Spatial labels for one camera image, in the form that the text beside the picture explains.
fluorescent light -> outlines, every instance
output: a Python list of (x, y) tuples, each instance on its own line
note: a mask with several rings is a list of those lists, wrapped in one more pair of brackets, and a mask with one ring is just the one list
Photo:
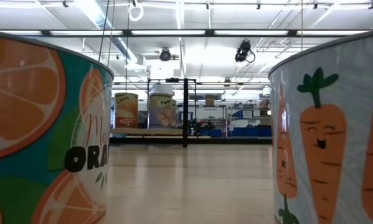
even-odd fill
[(368, 30), (299, 30), (297, 35), (354, 35)]
[(103, 33), (103, 30), (53, 30), (50, 32), (52, 35), (122, 35), (123, 31), (121, 30), (114, 30), (113, 33), (111, 33), (111, 30), (105, 30)]
[(204, 35), (205, 30), (132, 30), (133, 35)]
[(215, 30), (215, 35), (287, 35), (287, 30)]
[(0, 32), (14, 35), (42, 35), (38, 30), (0, 30)]

carrot leaves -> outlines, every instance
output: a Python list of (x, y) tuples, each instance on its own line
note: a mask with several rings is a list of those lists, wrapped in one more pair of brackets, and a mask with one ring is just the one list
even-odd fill
[(319, 90), (332, 85), (337, 80), (338, 74), (332, 74), (324, 78), (323, 69), (319, 67), (315, 70), (312, 77), (308, 74), (304, 75), (303, 84), (298, 85), (297, 90), (301, 93), (311, 93), (315, 104), (315, 108), (319, 109), (321, 107)]

ceiling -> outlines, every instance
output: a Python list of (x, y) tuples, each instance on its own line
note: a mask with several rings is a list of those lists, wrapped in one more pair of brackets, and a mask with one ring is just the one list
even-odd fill
[[(116, 29), (301, 29), (301, 26), (304, 29), (373, 29), (373, 9), (368, 9), (370, 0), (305, 0), (303, 11), (298, 0), (261, 1), (260, 10), (255, 0), (208, 0), (208, 10), (206, 0), (139, 0), (137, 4), (143, 7), (144, 14), (136, 22), (128, 19), (128, 0), (96, 1), (103, 6), (103, 12), (108, 11), (108, 20)], [(97, 28), (76, 2), (67, 1), (67, 4), (69, 7), (63, 7), (62, 1), (56, 0), (0, 1), (0, 29)], [(138, 10), (133, 9), (132, 16), (137, 17)], [(101, 38), (85, 38), (84, 44), (82, 38), (37, 39), (95, 59), (98, 59), (102, 42)], [(123, 41), (134, 54), (144, 55), (148, 66), (172, 67), (176, 77), (181, 77), (179, 59), (166, 63), (158, 60), (157, 51), (164, 47), (177, 58), (182, 49), (184, 75), (188, 78), (202, 82), (223, 81), (224, 78), (232, 78), (233, 82), (267, 82), (265, 78), (274, 64), (301, 49), (335, 38), (249, 38), (256, 61), (235, 63), (236, 48), (245, 39), (183, 37), (180, 41), (177, 37), (130, 37)], [(101, 61), (114, 71), (116, 81), (125, 81), (125, 75), (131, 82), (147, 79), (147, 72), (131, 67), (126, 71), (124, 57), (116, 59), (117, 55), (121, 52), (110, 47), (109, 39), (104, 39)]]

ceiling light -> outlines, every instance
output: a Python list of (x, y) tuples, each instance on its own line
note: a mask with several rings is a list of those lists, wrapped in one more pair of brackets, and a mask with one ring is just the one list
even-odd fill
[(38, 30), (0, 30), (0, 32), (14, 35), (42, 35)]
[(52, 35), (123, 35), (121, 30), (53, 30), (50, 32)]
[(299, 30), (297, 35), (354, 35), (368, 30)]
[(215, 35), (287, 35), (287, 30), (215, 30)]
[(132, 35), (204, 35), (205, 30), (132, 30)]

wooden floor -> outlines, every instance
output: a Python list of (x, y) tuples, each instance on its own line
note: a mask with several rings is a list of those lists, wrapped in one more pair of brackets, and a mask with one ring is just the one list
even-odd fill
[(271, 146), (111, 146), (99, 224), (273, 224)]

